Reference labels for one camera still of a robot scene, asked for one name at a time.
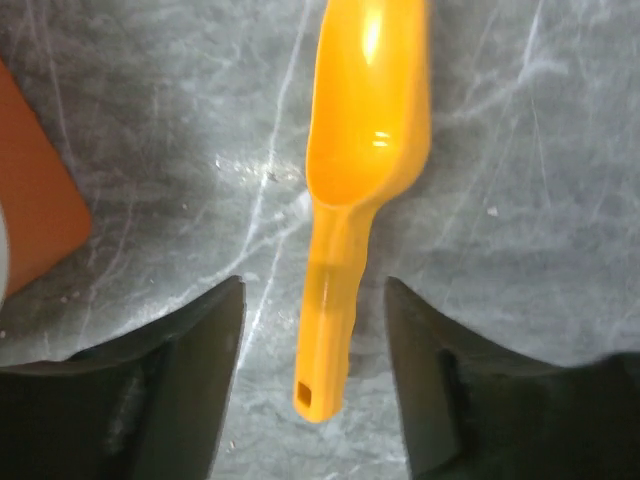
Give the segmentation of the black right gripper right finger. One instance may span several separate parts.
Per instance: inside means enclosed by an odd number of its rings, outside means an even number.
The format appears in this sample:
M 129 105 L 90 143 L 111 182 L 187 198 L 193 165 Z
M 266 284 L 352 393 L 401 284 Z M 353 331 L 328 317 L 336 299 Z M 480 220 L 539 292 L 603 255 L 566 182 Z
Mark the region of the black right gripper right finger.
M 562 367 L 509 350 L 404 282 L 384 287 L 414 479 L 635 479 L 639 356 Z

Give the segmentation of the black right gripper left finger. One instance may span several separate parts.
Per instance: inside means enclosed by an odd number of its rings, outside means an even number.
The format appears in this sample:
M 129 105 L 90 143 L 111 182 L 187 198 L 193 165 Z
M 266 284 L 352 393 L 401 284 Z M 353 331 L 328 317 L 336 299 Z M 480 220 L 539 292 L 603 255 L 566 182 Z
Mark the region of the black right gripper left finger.
M 63 361 L 1 371 L 5 479 L 205 479 L 240 349 L 245 286 Z

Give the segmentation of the yellow plastic litter scoop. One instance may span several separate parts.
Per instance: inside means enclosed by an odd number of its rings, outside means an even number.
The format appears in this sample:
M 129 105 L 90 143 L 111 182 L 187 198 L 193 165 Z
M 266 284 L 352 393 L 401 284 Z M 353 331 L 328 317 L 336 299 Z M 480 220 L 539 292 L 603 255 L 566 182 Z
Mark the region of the yellow plastic litter scoop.
M 431 146 L 425 1 L 331 1 L 315 62 L 306 181 L 312 233 L 293 404 L 312 423 L 342 407 L 357 295 L 380 208 Z

